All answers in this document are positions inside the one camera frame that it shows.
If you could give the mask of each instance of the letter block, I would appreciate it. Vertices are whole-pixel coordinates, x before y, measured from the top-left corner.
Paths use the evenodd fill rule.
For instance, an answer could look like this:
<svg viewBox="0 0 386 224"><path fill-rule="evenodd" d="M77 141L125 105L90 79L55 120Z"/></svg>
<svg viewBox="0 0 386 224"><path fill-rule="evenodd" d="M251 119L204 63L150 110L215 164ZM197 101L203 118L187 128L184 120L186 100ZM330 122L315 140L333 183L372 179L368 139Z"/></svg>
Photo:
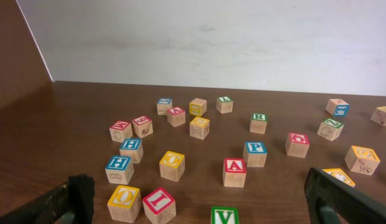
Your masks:
<svg viewBox="0 0 386 224"><path fill-rule="evenodd" d="M345 156L345 162L350 171L372 175L380 164L380 159L373 149L351 146Z"/></svg>
<svg viewBox="0 0 386 224"><path fill-rule="evenodd" d="M125 139L120 147L120 155L130 156L132 163L140 163L143 156L141 139Z"/></svg>
<svg viewBox="0 0 386 224"><path fill-rule="evenodd" d="M289 156L305 158L309 149L309 139L306 134L288 133L286 152Z"/></svg>
<svg viewBox="0 0 386 224"><path fill-rule="evenodd" d="M265 134L266 125L268 124L268 116L265 114L253 113L250 122L250 132Z"/></svg>
<svg viewBox="0 0 386 224"><path fill-rule="evenodd" d="M162 187L143 199L143 208L153 224L165 224L176 216L175 200Z"/></svg>
<svg viewBox="0 0 386 224"><path fill-rule="evenodd" d="M211 224L238 224L236 208L212 207Z"/></svg>
<svg viewBox="0 0 386 224"><path fill-rule="evenodd" d="M110 127L110 135L113 141L123 142L132 137L132 128L129 122L117 121Z"/></svg>
<svg viewBox="0 0 386 224"><path fill-rule="evenodd" d="M344 123L327 118L320 124L318 135L329 141L333 141L340 136L343 127Z"/></svg>
<svg viewBox="0 0 386 224"><path fill-rule="evenodd" d="M386 126L386 106L376 108L373 112L371 120Z"/></svg>
<svg viewBox="0 0 386 224"><path fill-rule="evenodd" d="M160 176L178 182L185 172L185 156L167 151L160 161Z"/></svg>
<svg viewBox="0 0 386 224"><path fill-rule="evenodd" d="M161 98L157 101L157 114L167 115L167 110L172 108L172 99Z"/></svg>
<svg viewBox="0 0 386 224"><path fill-rule="evenodd" d="M135 187L119 185L107 202L111 218L134 223L142 208L141 192Z"/></svg>
<svg viewBox="0 0 386 224"><path fill-rule="evenodd" d="M143 115L132 120L133 131L139 138L153 133L153 124L149 117Z"/></svg>
<svg viewBox="0 0 386 224"><path fill-rule="evenodd" d="M246 174L244 159L226 158L224 160L224 187L244 187Z"/></svg>
<svg viewBox="0 0 386 224"><path fill-rule="evenodd" d="M355 183L344 171L342 171L342 169L323 169L323 171L339 179L340 181L343 181L347 185L355 187Z"/></svg>
<svg viewBox="0 0 386 224"><path fill-rule="evenodd" d="M233 110L233 100L230 97L223 96L217 98L217 110L220 113L230 113Z"/></svg>
<svg viewBox="0 0 386 224"><path fill-rule="evenodd" d="M330 99L326 111L333 116L347 116L349 104L342 99Z"/></svg>
<svg viewBox="0 0 386 224"><path fill-rule="evenodd" d="M168 110L167 120L172 126L176 127L186 123L186 112L180 107L174 107Z"/></svg>
<svg viewBox="0 0 386 224"><path fill-rule="evenodd" d="M189 103L189 113L194 116L202 116L207 111L207 100L194 99Z"/></svg>
<svg viewBox="0 0 386 224"><path fill-rule="evenodd" d="M191 136L204 140L210 133L210 120L195 117L191 122Z"/></svg>
<svg viewBox="0 0 386 224"><path fill-rule="evenodd" d="M245 142L243 158L247 167L264 167L267 151L263 142Z"/></svg>
<svg viewBox="0 0 386 224"><path fill-rule="evenodd" d="M106 166L107 178L112 184L128 184L133 171L129 156L113 156Z"/></svg>

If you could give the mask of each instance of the brown table surface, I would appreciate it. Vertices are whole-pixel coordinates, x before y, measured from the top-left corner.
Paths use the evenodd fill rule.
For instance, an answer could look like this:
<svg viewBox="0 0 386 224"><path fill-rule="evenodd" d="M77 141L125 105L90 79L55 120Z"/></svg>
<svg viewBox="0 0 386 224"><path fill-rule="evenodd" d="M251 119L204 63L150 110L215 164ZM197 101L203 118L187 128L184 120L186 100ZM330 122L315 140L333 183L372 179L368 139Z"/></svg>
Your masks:
<svg viewBox="0 0 386 224"><path fill-rule="evenodd" d="M220 114L216 98L229 96L233 112ZM189 136L193 115L173 128L156 113L159 98L173 98L186 111L194 98L207 100L203 115L210 119L205 140ZM339 138L330 142L316 134L328 99L342 98L351 108ZM212 206L237 207L241 223L309 223L304 181L310 167L341 168L355 189L386 204L386 126L370 120L375 107L386 106L383 96L331 95L279 91L229 90L173 86L55 82L0 111L0 216L67 180L86 173L96 182L94 223L117 223L107 201L116 189L105 166L118 155L108 128L116 120L143 114L153 120L154 133L143 138L144 155L134 164L130 186L142 197L164 187L176 200L177 215L170 223L209 223ZM266 134L249 132L252 113L268 115ZM308 135L305 159L286 155L289 132ZM249 168L242 189L222 185L225 157L242 157L245 141L263 141L268 151L264 168ZM349 172L344 162L351 145L373 148L381 163L372 176ZM166 151L186 157L179 182L159 175ZM135 223L150 223L140 211Z"/></svg>

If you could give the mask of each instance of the wooden alphabet block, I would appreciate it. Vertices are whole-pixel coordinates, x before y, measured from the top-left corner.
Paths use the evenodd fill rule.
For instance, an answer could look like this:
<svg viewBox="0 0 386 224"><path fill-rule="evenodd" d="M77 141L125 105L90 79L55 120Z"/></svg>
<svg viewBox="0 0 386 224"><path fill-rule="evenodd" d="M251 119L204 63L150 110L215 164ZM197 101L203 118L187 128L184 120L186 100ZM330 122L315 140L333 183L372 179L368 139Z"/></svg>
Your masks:
<svg viewBox="0 0 386 224"><path fill-rule="evenodd" d="M168 110L167 120L172 126L176 127L186 123L186 112L180 107L174 107Z"/></svg>
<svg viewBox="0 0 386 224"><path fill-rule="evenodd" d="M190 124L191 136L204 140L210 133L210 120L195 117Z"/></svg>
<svg viewBox="0 0 386 224"><path fill-rule="evenodd" d="M135 187L119 185L107 202L111 218L134 223L142 208L141 192Z"/></svg>
<svg viewBox="0 0 386 224"><path fill-rule="evenodd" d="M185 172L185 156L167 151L160 160L160 176L178 182Z"/></svg>
<svg viewBox="0 0 386 224"><path fill-rule="evenodd" d="M246 174L244 159L224 160L224 187L244 187Z"/></svg>
<svg viewBox="0 0 386 224"><path fill-rule="evenodd" d="M220 113L230 113L233 110L233 100L223 96L217 98L217 109Z"/></svg>
<svg viewBox="0 0 386 224"><path fill-rule="evenodd" d="M330 99L326 111L333 116L347 116L349 104L342 99Z"/></svg>
<svg viewBox="0 0 386 224"><path fill-rule="evenodd" d="M343 181L347 185L355 187L355 183L344 171L342 171L342 169L323 169L323 171L339 179L340 181Z"/></svg>
<svg viewBox="0 0 386 224"><path fill-rule="evenodd" d="M120 147L120 155L129 156L132 163L140 163L143 156L141 139L125 139Z"/></svg>
<svg viewBox="0 0 386 224"><path fill-rule="evenodd" d="M162 187L143 199L143 208L153 224L165 224L176 216L175 200Z"/></svg>
<svg viewBox="0 0 386 224"><path fill-rule="evenodd" d="M243 158L247 167L264 167L267 151L263 142L245 142Z"/></svg>
<svg viewBox="0 0 386 224"><path fill-rule="evenodd" d="M167 115L167 110L172 108L172 99L161 98L157 101L157 114Z"/></svg>
<svg viewBox="0 0 386 224"><path fill-rule="evenodd" d="M305 158L309 149L309 139L306 134L288 133L286 152L289 156Z"/></svg>
<svg viewBox="0 0 386 224"><path fill-rule="evenodd" d="M350 171L372 175L380 164L380 159L373 149L351 146L345 157L345 162Z"/></svg>
<svg viewBox="0 0 386 224"><path fill-rule="evenodd" d="M344 123L327 118L320 124L318 135L329 141L333 141L340 136L343 127Z"/></svg>
<svg viewBox="0 0 386 224"><path fill-rule="evenodd" d="M373 112L371 120L386 126L386 106L376 108Z"/></svg>
<svg viewBox="0 0 386 224"><path fill-rule="evenodd" d="M106 166L107 178L112 184L128 184L133 171L129 156L113 156Z"/></svg>
<svg viewBox="0 0 386 224"><path fill-rule="evenodd" d="M211 224L238 224L236 208L212 207Z"/></svg>
<svg viewBox="0 0 386 224"><path fill-rule="evenodd" d="M110 127L111 139L113 141L123 142L132 137L131 123L126 121L117 121Z"/></svg>
<svg viewBox="0 0 386 224"><path fill-rule="evenodd" d="M207 111L207 100L194 99L189 103L189 113L194 116L202 116Z"/></svg>
<svg viewBox="0 0 386 224"><path fill-rule="evenodd" d="M250 132L265 134L266 125L268 124L268 116L265 114L253 113L250 121Z"/></svg>
<svg viewBox="0 0 386 224"><path fill-rule="evenodd" d="M153 124L149 117L143 115L132 120L133 131L139 138L153 133Z"/></svg>

